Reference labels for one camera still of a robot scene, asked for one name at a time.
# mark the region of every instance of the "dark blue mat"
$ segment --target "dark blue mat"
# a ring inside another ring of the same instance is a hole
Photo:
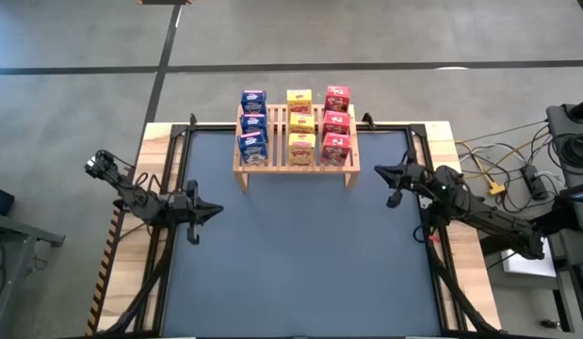
[[[428,261],[412,232],[416,198],[396,209],[373,170],[399,162],[403,132],[360,134],[362,172],[253,175],[243,194],[233,176],[234,136],[193,138],[188,177],[224,211],[200,229],[178,228],[164,336],[435,335]]]

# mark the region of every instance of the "cereal box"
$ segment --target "cereal box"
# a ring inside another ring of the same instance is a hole
[[[289,133],[313,134],[314,132],[314,115],[291,113]]]
[[[344,166],[351,152],[351,139],[346,135],[328,133],[322,144],[320,163],[330,166]]]
[[[328,86],[327,96],[325,97],[325,111],[348,112],[350,96],[349,87]]]
[[[264,114],[244,114],[241,116],[243,134],[263,132],[264,140],[268,142],[268,125]]]
[[[312,90],[311,89],[289,89],[287,91],[287,112],[288,113],[313,114],[312,113]]]
[[[243,114],[267,114],[265,90],[243,90],[241,92]]]
[[[349,114],[342,112],[326,111],[325,119],[322,122],[322,138],[324,139],[327,133],[335,133],[340,135],[349,134]]]
[[[262,131],[239,136],[238,148],[245,164],[259,164],[268,159],[266,140]]]
[[[315,145],[316,137],[313,134],[289,135],[289,145],[287,151],[289,154],[288,165],[312,166],[315,163]]]

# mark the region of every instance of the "gray floor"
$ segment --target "gray floor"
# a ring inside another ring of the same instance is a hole
[[[135,3],[0,0],[0,68],[154,66],[171,7]],[[183,10],[170,65],[549,59],[583,59],[575,0],[197,0]],[[102,148],[134,160],[153,82],[153,74],[0,76],[0,187],[17,196],[15,218],[68,236],[50,266],[26,279],[13,337],[83,333],[114,197],[83,164]],[[311,88],[321,102],[328,84],[351,86],[360,113],[448,120],[456,138],[540,121],[548,105],[583,100],[583,68],[169,74],[156,120],[194,112],[231,121],[242,89],[266,89],[274,103],[286,89]],[[481,143],[519,145],[536,130]],[[557,172],[544,154],[536,165]],[[494,297],[506,330],[558,336],[536,325],[553,315],[548,293],[495,285]]]

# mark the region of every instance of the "wooden rack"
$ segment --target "wooden rack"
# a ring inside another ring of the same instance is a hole
[[[245,165],[238,149],[237,137],[242,134],[239,118],[243,114],[241,106],[238,107],[235,132],[235,159],[233,173],[240,188],[246,192],[249,189],[250,174],[344,174],[344,182],[347,189],[352,189],[360,172],[360,152],[358,150],[358,134],[356,133],[356,119],[354,105],[350,105],[348,113],[349,136],[351,138],[351,153],[345,166],[325,166],[320,164],[320,149],[322,143],[322,121],[324,118],[324,105],[312,105],[316,123],[316,161],[313,166],[289,166],[286,149],[289,135],[286,132],[287,117],[286,105],[268,105],[268,159],[262,164]]]

